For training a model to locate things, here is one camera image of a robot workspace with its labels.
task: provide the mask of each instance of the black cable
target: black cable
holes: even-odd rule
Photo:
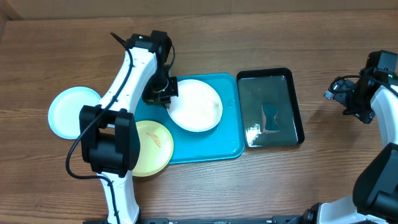
[[[385,82],[376,80],[376,79],[371,78],[371,77],[364,77],[364,76],[361,76],[361,75],[346,75],[346,76],[343,76],[343,77],[337,77],[337,78],[330,84],[330,86],[329,86],[329,91],[331,91],[332,93],[347,93],[347,92],[354,91],[355,88],[349,89],[349,90],[334,90],[334,89],[333,89],[333,86],[334,86],[338,81],[340,81],[340,80],[345,80],[346,78],[365,79],[365,80],[369,80],[369,81],[378,83],[378,84],[380,84],[380,85],[386,87],[386,88],[387,88],[388,90],[390,90],[393,94],[395,94],[396,97],[398,97],[398,93],[397,93],[393,88],[391,88],[391,86],[388,85],[388,83],[385,83]]]
[[[87,128],[85,128],[80,135],[76,138],[75,142],[72,144],[72,147],[70,148],[69,152],[68,152],[68,156],[67,156],[67,160],[65,162],[65,166],[67,168],[67,172],[68,174],[76,179],[80,179],[80,180],[87,180],[87,179],[102,179],[107,181],[109,188],[111,189],[111,195],[112,195],[112,204],[113,204],[113,210],[114,210],[114,216],[116,217],[116,220],[118,222],[118,224],[120,224],[120,219],[119,219],[119,211],[116,208],[116,197],[114,195],[114,189],[113,189],[113,185],[111,180],[109,180],[107,177],[103,177],[103,176],[99,176],[99,175],[89,175],[89,176],[80,176],[80,175],[76,175],[74,174],[71,170],[70,170],[70,158],[72,156],[72,153],[74,152],[75,148],[77,147],[77,145],[79,144],[79,142],[81,141],[82,137],[87,133],[87,130],[89,130],[97,121],[99,121],[102,116],[105,114],[105,112],[107,112],[107,110],[110,109],[110,107],[112,106],[112,104],[117,100],[118,96],[120,95],[120,92],[122,92],[123,87],[125,86],[125,84],[127,83],[127,80],[130,77],[130,73],[132,68],[134,67],[133,62],[132,62],[132,55],[130,53],[129,49],[126,49],[127,53],[129,55],[130,58],[130,65],[129,65],[129,70],[127,71],[127,75],[124,78],[122,84],[120,85],[119,89],[117,90],[117,92],[115,93],[115,95],[112,97],[112,100],[109,102],[109,104],[101,111],[101,113],[87,126]]]
[[[169,67],[169,69],[171,69],[171,68],[173,67],[174,59],[175,59],[175,48],[174,48],[174,45],[172,45],[172,48],[173,48],[173,59],[172,59],[172,61],[170,62],[170,67]]]

